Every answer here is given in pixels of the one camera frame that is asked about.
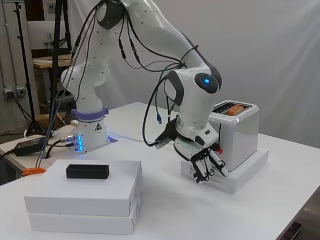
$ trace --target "wire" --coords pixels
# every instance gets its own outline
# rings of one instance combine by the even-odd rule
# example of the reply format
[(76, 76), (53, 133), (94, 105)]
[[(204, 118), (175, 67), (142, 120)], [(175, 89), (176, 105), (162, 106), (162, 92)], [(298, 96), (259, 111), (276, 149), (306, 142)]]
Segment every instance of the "wire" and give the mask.
[(6, 136), (22, 136), (23, 133), (4, 133), (0, 134), (0, 137), (6, 137)]
[(128, 37), (129, 37), (131, 49), (132, 49), (132, 51), (133, 51), (133, 54), (134, 54), (137, 62), (138, 62), (139, 65), (141, 66), (141, 68), (143, 68), (144, 70), (146, 70), (146, 71), (148, 71), (148, 72), (162, 72), (162, 71), (163, 71), (163, 70), (148, 69), (146, 66), (144, 66), (144, 65), (141, 63), (140, 58), (139, 58), (139, 54), (138, 54), (138, 52), (137, 52), (137, 50), (136, 50), (136, 47), (135, 47), (135, 45), (134, 45), (134, 42), (133, 42), (133, 40), (132, 40), (132, 38), (131, 38), (130, 28), (131, 28), (131, 31), (133, 32), (135, 38), (136, 38), (136, 39), (138, 40), (138, 42), (141, 44), (141, 46), (143, 46), (143, 47), (144, 47), (145, 49), (147, 49), (149, 52), (151, 52), (151, 53), (153, 53), (153, 54), (155, 54), (155, 55), (157, 55), (157, 56), (160, 56), (160, 57), (164, 57), (164, 58), (168, 58), (168, 59), (174, 60), (174, 61), (178, 62), (179, 64), (181, 64), (182, 66), (185, 65), (185, 64), (184, 64), (182, 61), (180, 61), (179, 59), (176, 59), (176, 58), (173, 58), (173, 57), (170, 57), (170, 56), (167, 56), (167, 55), (159, 54), (159, 53), (151, 50), (150, 48), (146, 47), (146, 46), (141, 42), (141, 40), (139, 39), (137, 33), (135, 32), (135, 30), (134, 30), (134, 28), (133, 28), (133, 25), (132, 25), (132, 22), (131, 22), (130, 15), (129, 15), (129, 13), (128, 13), (128, 11), (127, 11), (126, 8), (125, 8), (125, 11), (126, 11), (126, 16), (127, 16), (127, 31), (128, 31)]
[(165, 81), (166, 78), (162, 78), (156, 85), (156, 87), (154, 88), (152, 94), (151, 94), (151, 97), (149, 99), (149, 102), (148, 102), (148, 105), (147, 105), (147, 109), (146, 109), (146, 112), (144, 114), (144, 118), (143, 118), (143, 123), (142, 123), (142, 137), (143, 137), (143, 141), (144, 143), (149, 146), (149, 147), (153, 147), (154, 145), (156, 145), (157, 143), (156, 142), (153, 142), (153, 143), (149, 143), (146, 139), (146, 122), (147, 122), (147, 117), (148, 117), (148, 113), (149, 113), (149, 109), (150, 109), (150, 106), (151, 106), (151, 103), (152, 103), (152, 100), (159, 88), (159, 86), (161, 85), (161, 83), (163, 83)]
[(177, 59), (177, 58), (174, 58), (174, 57), (171, 57), (171, 56), (167, 56), (167, 55), (164, 55), (164, 54), (157, 53), (157, 52), (153, 51), (152, 49), (148, 48), (147, 46), (145, 46), (145, 45), (141, 42), (140, 38), (138, 37), (136, 31), (135, 31), (134, 28), (133, 28), (133, 24), (132, 24), (132, 21), (131, 21), (131, 18), (130, 18), (130, 14), (129, 14), (128, 10), (127, 10), (125, 7), (124, 7), (124, 9), (125, 9), (125, 11), (126, 11), (127, 21), (128, 21), (128, 23), (130, 24), (131, 30), (132, 30), (135, 38), (138, 40), (138, 42), (140, 43), (141, 46), (143, 46), (146, 50), (148, 50), (149, 52), (151, 52), (151, 53), (153, 53), (153, 54), (155, 54), (155, 55), (157, 55), (157, 56), (160, 56), (160, 57), (163, 57), (163, 58), (168, 58), (168, 59), (174, 60), (174, 61), (176, 61), (176, 62), (178, 62), (178, 63), (182, 63), (182, 61), (180, 61), (180, 60)]
[[(162, 70), (162, 73), (159, 77), (159, 81), (162, 79), (163, 75), (164, 75), (164, 72), (165, 71), (168, 71), (169, 67), (173, 66), (173, 65), (176, 65), (174, 69), (176, 69), (179, 65), (179, 63), (171, 63), (169, 64), (167, 67), (165, 67), (163, 70)], [(157, 120), (158, 122), (161, 124), (161, 116), (159, 114), (159, 109), (158, 109), (158, 90), (156, 91), (156, 94), (155, 94), (155, 99), (154, 99), (154, 105), (156, 107), (156, 112), (157, 112)]]
[(89, 27), (91, 26), (92, 22), (93, 22), (93, 26), (92, 26), (92, 29), (91, 29), (91, 32), (90, 32), (90, 36), (89, 36), (89, 39), (88, 39), (86, 61), (85, 61), (85, 64), (84, 64), (84, 69), (83, 69), (82, 76), (81, 76), (81, 79), (80, 79), (80, 83), (79, 83), (79, 86), (78, 86), (78, 94), (77, 94), (77, 98), (76, 98), (76, 100), (75, 100), (76, 103), (78, 102), (79, 97), (80, 97), (81, 84), (82, 84), (82, 81), (83, 81), (83, 78), (84, 78), (84, 75), (85, 75), (86, 69), (87, 69), (89, 52), (90, 52), (91, 37), (92, 37), (93, 30), (94, 30), (94, 26), (95, 26), (95, 24), (96, 24), (95, 15), (92, 17), (92, 20), (91, 20), (91, 22), (90, 22), (90, 24), (89, 24)]
[(57, 113), (57, 117), (59, 118), (60, 122), (63, 123), (63, 125), (67, 126), (67, 124), (64, 122), (63, 118), (60, 116), (59, 113)]
[(181, 61), (183, 61), (183, 59), (193, 50), (197, 50), (199, 47), (199, 45), (194, 46), (193, 48), (189, 49), (189, 51), (187, 51), (181, 58)]
[[(84, 39), (82, 40), (81, 45), (80, 45), (80, 48), (79, 48), (79, 50), (77, 51), (75, 60), (72, 61), (72, 60), (73, 60), (73, 56), (71, 57), (71, 62), (73, 62), (72, 67), (69, 67), (69, 68), (67, 69), (67, 72), (66, 72), (63, 80), (61, 81), (62, 84), (66, 81), (66, 78), (67, 78), (67, 76), (68, 76), (68, 73), (69, 73), (69, 71), (70, 71), (70, 69), (71, 69), (71, 74), (69, 75), (68, 82), (67, 82), (67, 84), (66, 84), (66, 86), (65, 86), (65, 89), (64, 89), (64, 91), (63, 91), (63, 95), (65, 94), (65, 92), (67, 91), (67, 88), (68, 88), (68, 86), (69, 86), (69, 83), (70, 83), (70, 80), (71, 80), (71, 77), (72, 77), (72, 74), (73, 74), (73, 70), (74, 70), (75, 65), (76, 65), (76, 63), (77, 63), (77, 60), (78, 60), (78, 58), (79, 58), (80, 51), (81, 51), (81, 49), (82, 49), (82, 46), (83, 46), (83, 44), (84, 44), (85, 37), (87, 36), (88, 32), (89, 32), (89, 28), (87, 28), (87, 30), (86, 30), (86, 32), (85, 32)], [(54, 102), (57, 101), (58, 97), (59, 97), (59, 93), (57, 93), (56, 97), (54, 98)], [(61, 103), (59, 103), (59, 105), (57, 106), (57, 108), (56, 108), (56, 113), (59, 111), (60, 105), (61, 105)], [(35, 165), (36, 168), (37, 168), (37, 166), (40, 166), (40, 164), (41, 164), (41, 161), (42, 161), (42, 159), (43, 159), (43, 157), (44, 157), (44, 150), (45, 150), (45, 148), (46, 148), (46, 146), (47, 146), (47, 144), (48, 144), (49, 137), (50, 137), (50, 135), (52, 134), (51, 131), (52, 131), (53, 124), (54, 124), (55, 118), (56, 118), (56, 114), (53, 113), (53, 109), (52, 109), (51, 116), (52, 116), (52, 119), (50, 119), (50, 122), (49, 122), (48, 131), (47, 131), (47, 134), (46, 134), (46, 137), (45, 137), (45, 141), (44, 141), (44, 143), (43, 143), (42, 149), (41, 149), (40, 154), (39, 154), (39, 156), (38, 156), (38, 159), (37, 159), (37, 161), (36, 161), (36, 165)]]
[(8, 152), (5, 152), (4, 154), (0, 155), (0, 160), (1, 160), (2, 158), (4, 158), (5, 156), (13, 153), (13, 152), (14, 152), (14, 149), (12, 149), (12, 150), (10, 150), (10, 151), (8, 151)]
[[(174, 63), (177, 65), (176, 69), (181, 67), (181, 65), (179, 63)], [(170, 65), (172, 64), (169, 64), (165, 69), (162, 70), (162, 73), (160, 75), (160, 78), (159, 78), (159, 81), (156, 85), (156, 87), (154, 88), (151, 96), (150, 96), (150, 99), (149, 99), (149, 102), (148, 102), (148, 105), (147, 105), (147, 109), (146, 109), (146, 112), (144, 114), (144, 118), (143, 118), (143, 123), (142, 123), (142, 137), (143, 137), (143, 141), (144, 143), (149, 146), (149, 147), (153, 147), (154, 145), (157, 144), (157, 142), (153, 142), (153, 143), (149, 143), (146, 139), (146, 122), (147, 122), (147, 118), (148, 118), (148, 113), (149, 113), (149, 109), (150, 109), (150, 106), (151, 106), (151, 103), (153, 101), (153, 98), (156, 96), (158, 90), (159, 90), (159, 87), (160, 85), (166, 80), (166, 77), (163, 77), (163, 74), (166, 70), (168, 70), (167, 68), (170, 67)]]
[(220, 123), (220, 125), (219, 125), (219, 140), (218, 140), (219, 146), (221, 146), (221, 145), (220, 145), (220, 140), (221, 140), (221, 127), (222, 127), (222, 125), (221, 125), (221, 123)]
[[(143, 68), (143, 67), (133, 67), (126, 59), (124, 59), (124, 61), (132, 69), (138, 70), (138, 69), (142, 69)], [(153, 61), (153, 62), (145, 65), (145, 67), (149, 67), (149, 66), (151, 66), (152, 64), (155, 64), (155, 63), (174, 63), (174, 62), (172, 62), (172, 61)]]
[(59, 143), (61, 143), (61, 140), (60, 140), (60, 139), (57, 140), (57, 141), (55, 141), (55, 142), (50, 146), (50, 148), (49, 148), (49, 150), (47, 151), (47, 154), (46, 154), (46, 159), (50, 157), (50, 152), (51, 152), (52, 149), (53, 149), (57, 144), (59, 144)]
[(85, 19), (85, 21), (84, 21), (84, 23), (83, 23), (83, 25), (82, 25), (82, 27), (81, 27), (81, 30), (80, 30), (80, 33), (79, 33), (79, 35), (78, 35), (78, 37), (77, 37), (77, 40), (76, 40), (76, 42), (75, 42), (75, 44), (74, 44), (74, 48), (73, 48), (73, 50), (72, 50), (72, 58), (73, 58), (73, 56), (75, 55), (75, 53), (77, 52), (77, 49), (78, 49), (78, 46), (79, 46), (79, 44), (80, 44), (80, 41), (81, 41), (81, 35), (82, 35), (82, 33), (83, 33), (83, 31), (84, 31), (84, 29), (85, 29), (85, 27), (86, 27), (86, 25), (87, 25), (87, 23), (88, 23), (88, 21), (89, 21), (89, 18), (90, 18), (90, 16), (92, 15), (92, 13), (94, 12), (94, 11), (96, 11), (97, 9), (98, 9), (98, 7), (100, 7), (100, 5), (102, 5), (104, 3), (104, 0), (101, 0), (98, 4), (96, 4), (92, 9), (91, 9), (91, 11), (89, 12), (89, 14), (88, 14), (88, 16), (86, 17), (86, 19)]

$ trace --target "black rectangular object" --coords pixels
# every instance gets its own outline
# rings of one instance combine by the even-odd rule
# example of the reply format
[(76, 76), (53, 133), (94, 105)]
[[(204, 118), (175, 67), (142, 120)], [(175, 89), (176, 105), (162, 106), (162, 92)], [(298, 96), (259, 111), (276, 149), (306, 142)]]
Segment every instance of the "black rectangular object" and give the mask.
[(70, 164), (66, 172), (67, 178), (107, 179), (109, 177), (109, 165)]
[(18, 157), (26, 156), (32, 153), (40, 152), (45, 138), (32, 139), (18, 143), (14, 148), (14, 154)]

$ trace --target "white wall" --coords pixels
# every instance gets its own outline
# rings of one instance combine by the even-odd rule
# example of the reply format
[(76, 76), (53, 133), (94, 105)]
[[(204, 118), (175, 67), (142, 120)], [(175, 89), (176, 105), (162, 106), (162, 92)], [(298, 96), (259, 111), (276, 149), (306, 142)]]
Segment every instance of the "white wall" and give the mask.
[[(156, 2), (221, 72), (219, 100), (257, 104), (262, 133), (320, 147), (320, 1)], [(77, 31), (77, 15), (85, 12), (88, 2), (69, 3), (71, 25)], [(147, 102), (157, 76), (126, 66), (120, 70), (117, 66), (124, 63), (117, 52), (111, 68), (114, 78), (99, 89), (105, 104)]]

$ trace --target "table surface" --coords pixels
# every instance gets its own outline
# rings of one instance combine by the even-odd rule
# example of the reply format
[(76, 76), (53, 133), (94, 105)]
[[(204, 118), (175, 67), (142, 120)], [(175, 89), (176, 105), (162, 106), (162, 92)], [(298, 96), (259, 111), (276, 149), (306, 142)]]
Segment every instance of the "table surface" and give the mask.
[[(44, 69), (44, 68), (52, 68), (52, 57), (41, 57), (41, 58), (33, 58), (33, 67)], [(59, 56), (59, 67), (68, 67), (71, 64), (71, 54), (60, 55)]]
[[(120, 141), (78, 156), (142, 161), (145, 199), (134, 235), (31, 232), (23, 196), (31, 179), (41, 176), (30, 176), (0, 187), (0, 239), (276, 239), (320, 185), (320, 149), (265, 135), (259, 135), (259, 147), (270, 150), (269, 162), (237, 194), (197, 185), (180, 176), (181, 158), (171, 145), (156, 150), (140, 142), (145, 107), (134, 103), (110, 111), (105, 121)], [(147, 136), (152, 140), (163, 127), (152, 109)]]

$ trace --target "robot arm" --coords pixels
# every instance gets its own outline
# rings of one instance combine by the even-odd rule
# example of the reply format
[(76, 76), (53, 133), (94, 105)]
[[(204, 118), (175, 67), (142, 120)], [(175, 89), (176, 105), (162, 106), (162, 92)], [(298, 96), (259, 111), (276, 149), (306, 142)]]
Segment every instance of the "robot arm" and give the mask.
[[(80, 90), (80, 98), (77, 102), (78, 114), (91, 116), (103, 110), (101, 101), (94, 99), (95, 94), (87, 90), (106, 81), (107, 75), (103, 75), (101, 65), (104, 64), (104, 67), (107, 65), (110, 53), (116, 46), (125, 15), (129, 17), (128, 20), (135, 30), (134, 34), (139, 36), (142, 43), (158, 54), (167, 53), (178, 59), (183, 58), (183, 63), (187, 67), (172, 70), (166, 76), (166, 95), (180, 107), (180, 110), (178, 117), (167, 124), (166, 130), (157, 139), (157, 146), (160, 147), (168, 140), (173, 140), (178, 154), (193, 164), (197, 182), (207, 180), (214, 169), (226, 175), (223, 161), (213, 151), (216, 150), (213, 146), (219, 136), (208, 123), (209, 114), (214, 108), (216, 93), (221, 88), (221, 76), (197, 48), (168, 22), (152, 0), (135, 0), (129, 5), (116, 0), (102, 2), (96, 13), (99, 26), (94, 31), (96, 44), (101, 45), (101, 50), (91, 53), (92, 57), (88, 62), (91, 68), (87, 69), (87, 74), (92, 78), (82, 79), (85, 87)], [(83, 68), (83, 65), (76, 66), (77, 78), (74, 78), (71, 87), (68, 87), (75, 97), (78, 90), (75, 86), (80, 84), (80, 74), (77, 72)], [(98, 73), (98, 78), (94, 80), (95, 73)], [(81, 134), (83, 141), (87, 140), (88, 144), (90, 142), (93, 145), (95, 143), (105, 145), (106, 143), (101, 142), (105, 132), (93, 131), (97, 129), (97, 122), (100, 128), (102, 126), (104, 129), (103, 121), (92, 118), (88, 120), (87, 116), (84, 118), (80, 121), (82, 126), (78, 127), (77, 134)], [(81, 144), (83, 148), (88, 146), (85, 142)], [(86, 150), (90, 151), (98, 147), (101, 146), (89, 146)]]
[(227, 175), (224, 162), (213, 151), (219, 135), (208, 123), (216, 93), (221, 88), (221, 75), (197, 47), (168, 22), (152, 0), (136, 0), (128, 12), (137, 35), (148, 47), (183, 58), (187, 66), (186, 69), (173, 70), (166, 76), (166, 95), (180, 109), (178, 117), (167, 125), (157, 139), (158, 147), (174, 140), (178, 154), (192, 162), (198, 182), (208, 179), (214, 169)]

